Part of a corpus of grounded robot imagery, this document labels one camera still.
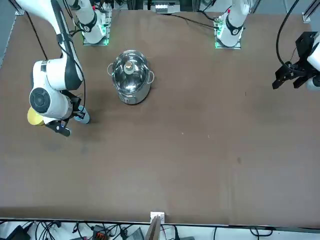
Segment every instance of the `pot lid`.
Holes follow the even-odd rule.
[[[139,91],[147,82],[149,68],[141,52],[127,50],[119,55],[112,66],[112,80],[117,90],[124,94]]]

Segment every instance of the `floor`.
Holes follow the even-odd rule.
[[[0,238],[6,238],[16,226],[21,225],[23,226],[27,222],[8,222],[0,225]],[[105,224],[105,227],[109,227],[112,224]],[[72,233],[75,223],[62,223],[61,228],[53,228],[50,232],[54,238],[57,240],[72,240],[79,238],[79,233]],[[132,234],[137,228],[141,228],[143,235],[146,235],[148,231],[147,225],[134,225],[128,228],[128,235]],[[170,240],[175,237],[174,228],[172,226],[163,226],[165,230],[165,235],[163,231],[160,233],[159,240]],[[37,238],[41,232],[43,231],[43,227],[40,225],[37,232]],[[85,225],[80,224],[79,230],[81,236],[83,237],[90,237],[92,236],[92,231]],[[177,226],[177,230],[179,233],[180,238],[185,237],[194,237],[195,240],[213,240],[214,239],[214,231],[215,227],[197,227],[197,226]],[[31,240],[36,240],[35,238],[35,231],[36,231],[36,223],[32,225],[29,229],[28,234],[31,236]],[[260,230],[259,234],[266,235],[269,234],[270,231],[267,230]],[[253,236],[248,229],[231,229],[231,228],[218,228],[215,233],[216,240],[256,240],[257,237]],[[273,234],[269,237],[263,237],[264,240],[283,240],[283,239],[290,239],[290,240],[320,240],[319,233],[305,233],[305,232],[292,232],[292,231],[274,231]]]

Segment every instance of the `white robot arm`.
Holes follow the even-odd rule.
[[[106,32],[103,31],[103,15],[99,10],[93,10],[90,0],[66,0],[66,2],[79,19],[80,28],[88,43],[96,44],[106,36]]]
[[[320,32],[314,37],[314,42],[307,61],[317,70],[314,76],[308,79],[306,87],[309,90],[320,90]]]
[[[222,15],[223,26],[217,36],[223,45],[233,47],[238,43],[249,11],[247,0],[233,0],[229,11]]]
[[[69,91],[76,90],[84,80],[82,68],[63,14],[57,0],[16,0],[26,11],[47,20],[56,33],[62,58],[37,61],[31,73],[32,90],[29,101],[42,115],[47,127],[65,136],[70,134],[66,124],[70,118],[84,118],[79,110],[81,99]]]

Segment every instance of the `lid knob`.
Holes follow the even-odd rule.
[[[126,61],[124,64],[124,72],[126,74],[132,74],[135,71],[135,65],[132,61]]]

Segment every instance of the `pot handle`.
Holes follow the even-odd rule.
[[[108,72],[108,74],[109,74],[110,76],[112,76],[112,73],[109,72],[109,68],[110,68],[110,66],[112,66],[112,65],[113,65],[113,63],[110,63],[110,64],[108,65],[108,67],[106,68],[106,71]]]
[[[148,81],[146,84],[152,84],[153,83],[153,81],[155,80],[155,74],[154,74],[154,72],[153,71],[149,71],[149,74],[152,74],[152,80],[151,81]]]

